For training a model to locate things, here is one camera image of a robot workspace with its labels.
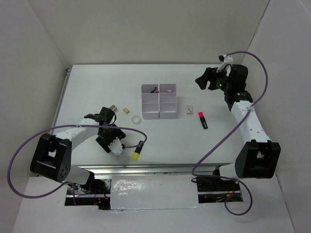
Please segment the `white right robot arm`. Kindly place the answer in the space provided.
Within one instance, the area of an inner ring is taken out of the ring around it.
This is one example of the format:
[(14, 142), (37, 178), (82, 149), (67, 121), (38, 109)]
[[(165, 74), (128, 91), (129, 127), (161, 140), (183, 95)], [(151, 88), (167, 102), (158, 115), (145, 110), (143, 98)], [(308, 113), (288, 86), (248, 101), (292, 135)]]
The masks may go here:
[(224, 190), (229, 179), (270, 179), (275, 173), (281, 152), (280, 144), (272, 142), (261, 126), (253, 107), (253, 99), (246, 91), (247, 67), (231, 65), (230, 71), (206, 68), (195, 82), (200, 89), (222, 90), (229, 111), (238, 122), (244, 142), (235, 162), (213, 171), (212, 185)]

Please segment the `black yellow highlighter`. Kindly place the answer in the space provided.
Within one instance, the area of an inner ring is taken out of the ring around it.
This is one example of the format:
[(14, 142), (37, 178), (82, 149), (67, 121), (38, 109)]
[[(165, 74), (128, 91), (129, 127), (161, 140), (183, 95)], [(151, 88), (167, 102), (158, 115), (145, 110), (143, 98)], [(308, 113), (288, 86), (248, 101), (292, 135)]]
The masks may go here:
[(135, 149), (135, 151), (133, 153), (133, 156), (132, 156), (132, 158), (134, 160), (138, 160), (138, 158), (140, 156), (140, 152), (141, 152), (141, 150), (143, 148), (143, 145), (144, 145), (143, 141), (139, 141), (138, 146), (136, 147), (136, 149)]

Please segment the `beige white eraser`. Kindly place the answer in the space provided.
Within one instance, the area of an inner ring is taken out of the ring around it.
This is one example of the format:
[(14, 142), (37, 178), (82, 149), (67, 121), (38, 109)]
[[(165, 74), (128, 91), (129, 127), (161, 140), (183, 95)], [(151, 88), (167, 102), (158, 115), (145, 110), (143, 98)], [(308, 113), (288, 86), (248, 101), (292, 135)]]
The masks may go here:
[(186, 106), (186, 112), (187, 115), (192, 115), (193, 114), (193, 107), (191, 105)]

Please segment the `black pink highlighter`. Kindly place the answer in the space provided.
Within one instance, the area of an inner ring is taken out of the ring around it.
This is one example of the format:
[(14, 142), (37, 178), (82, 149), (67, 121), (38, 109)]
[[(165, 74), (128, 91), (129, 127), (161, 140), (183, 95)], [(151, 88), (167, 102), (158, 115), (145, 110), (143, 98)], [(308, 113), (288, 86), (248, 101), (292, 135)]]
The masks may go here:
[(199, 112), (199, 113), (198, 113), (198, 116), (199, 116), (199, 119), (200, 119), (200, 121), (201, 121), (201, 124), (202, 124), (203, 129), (208, 129), (208, 126), (207, 126), (207, 122), (206, 122), (204, 113), (203, 113), (203, 112)]

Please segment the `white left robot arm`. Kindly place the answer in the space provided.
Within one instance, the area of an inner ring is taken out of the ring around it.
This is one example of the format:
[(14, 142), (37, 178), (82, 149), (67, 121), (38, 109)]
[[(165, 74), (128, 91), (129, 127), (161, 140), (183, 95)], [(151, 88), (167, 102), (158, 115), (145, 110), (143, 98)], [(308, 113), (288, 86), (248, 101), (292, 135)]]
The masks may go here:
[(98, 114), (88, 114), (78, 124), (55, 135), (41, 135), (30, 165), (30, 171), (56, 182), (69, 182), (89, 194), (104, 183), (95, 178), (91, 171), (71, 164), (72, 151), (90, 137), (106, 153), (120, 155), (123, 151), (121, 140), (126, 137), (116, 128), (113, 110), (103, 107)]

